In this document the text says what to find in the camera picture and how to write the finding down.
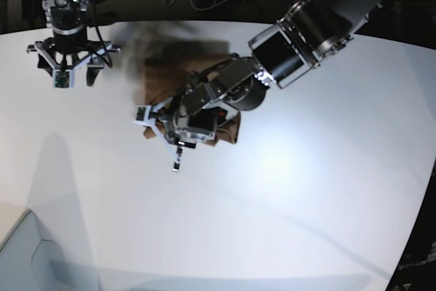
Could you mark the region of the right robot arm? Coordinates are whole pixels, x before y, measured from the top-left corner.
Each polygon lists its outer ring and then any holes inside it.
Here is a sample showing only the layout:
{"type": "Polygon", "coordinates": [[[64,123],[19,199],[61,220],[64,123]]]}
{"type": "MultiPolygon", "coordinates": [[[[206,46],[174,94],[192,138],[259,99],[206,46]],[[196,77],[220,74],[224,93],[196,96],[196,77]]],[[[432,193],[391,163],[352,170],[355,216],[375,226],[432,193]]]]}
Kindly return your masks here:
{"type": "Polygon", "coordinates": [[[111,68],[112,53],[119,46],[103,39],[97,15],[88,16],[88,9],[96,9],[96,0],[41,0],[46,26],[52,36],[27,46],[28,53],[37,55],[37,68],[52,78],[58,89],[75,84],[76,72],[86,68],[86,83],[92,87],[104,68],[111,68]]]}

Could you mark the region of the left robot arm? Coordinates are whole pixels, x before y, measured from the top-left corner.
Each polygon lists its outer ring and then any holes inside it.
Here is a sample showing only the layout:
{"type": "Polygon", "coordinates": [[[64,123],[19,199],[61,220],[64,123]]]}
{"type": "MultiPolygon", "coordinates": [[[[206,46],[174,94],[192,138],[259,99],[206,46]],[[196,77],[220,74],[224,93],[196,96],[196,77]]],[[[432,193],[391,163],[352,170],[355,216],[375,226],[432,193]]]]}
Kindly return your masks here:
{"type": "Polygon", "coordinates": [[[299,0],[249,41],[250,56],[194,71],[174,95],[147,106],[144,123],[166,144],[173,171],[184,149],[214,140],[221,124],[257,108],[270,85],[285,88],[337,54],[382,1],[299,0]]]}

